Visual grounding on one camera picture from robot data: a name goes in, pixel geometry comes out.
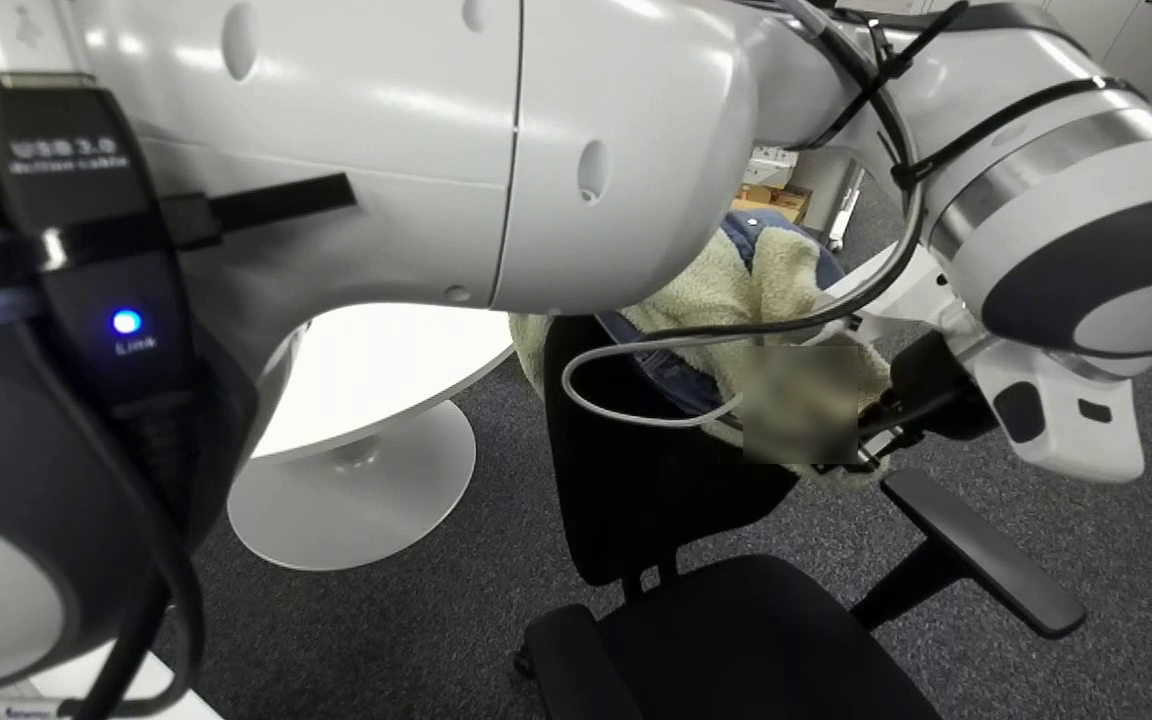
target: blue led light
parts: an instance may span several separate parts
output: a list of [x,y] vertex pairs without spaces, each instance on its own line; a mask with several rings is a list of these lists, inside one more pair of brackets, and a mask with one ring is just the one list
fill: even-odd
[[120,336],[136,336],[136,332],[144,332],[144,312],[120,308],[120,312],[112,312],[108,328]]

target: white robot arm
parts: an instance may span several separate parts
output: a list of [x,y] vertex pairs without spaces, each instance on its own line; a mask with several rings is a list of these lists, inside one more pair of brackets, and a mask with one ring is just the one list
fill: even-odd
[[[256,432],[252,388],[316,312],[620,308],[696,256],[752,144],[828,140],[892,176],[888,136],[904,144],[888,192],[920,184],[928,244],[868,312],[952,336],[1024,460],[1128,480],[1144,468],[1132,376],[1152,364],[1152,108],[1060,32],[980,12],[868,88],[872,56],[900,56],[920,28],[876,32],[804,0],[0,0],[0,88],[112,88],[164,196],[348,176],[356,208],[180,260],[212,372],[232,376],[208,448]],[[864,108],[836,128],[864,92],[888,124]],[[32,180],[132,160],[104,136],[0,144]],[[40,224],[40,244],[40,272],[64,284],[68,232]],[[168,340],[112,348],[144,360]],[[0,448],[0,596],[32,596],[0,604],[12,680],[108,640],[148,560],[4,340],[0,428],[16,444]],[[236,460],[240,440],[184,492],[196,524]]]

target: desk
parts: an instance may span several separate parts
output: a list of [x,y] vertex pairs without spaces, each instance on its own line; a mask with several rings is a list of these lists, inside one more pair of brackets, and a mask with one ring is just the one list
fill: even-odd
[[448,400],[512,352],[508,316],[364,304],[312,320],[228,496],[268,564],[344,572],[424,540],[460,504],[476,440]]

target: label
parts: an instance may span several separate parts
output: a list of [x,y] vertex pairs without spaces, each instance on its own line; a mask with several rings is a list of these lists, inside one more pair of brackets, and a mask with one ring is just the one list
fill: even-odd
[[12,140],[12,176],[124,172],[132,156],[112,136]]

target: black chair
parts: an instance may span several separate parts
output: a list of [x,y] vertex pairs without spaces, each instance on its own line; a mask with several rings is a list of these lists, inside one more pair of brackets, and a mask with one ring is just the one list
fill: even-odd
[[[560,392],[560,368],[596,344],[608,344],[596,320],[556,320],[544,396],[576,572],[588,584],[624,584],[624,604],[604,620],[560,608],[524,632],[516,668],[536,680],[548,716],[936,716],[868,636],[876,624],[960,576],[980,580],[1044,636],[1084,620],[1084,608],[1000,532],[920,476],[888,480],[884,492],[928,540],[856,608],[776,556],[736,556],[680,576],[684,544],[768,516],[796,476],[704,432],[588,416]],[[676,416],[628,360],[580,372],[580,388],[616,408]]]

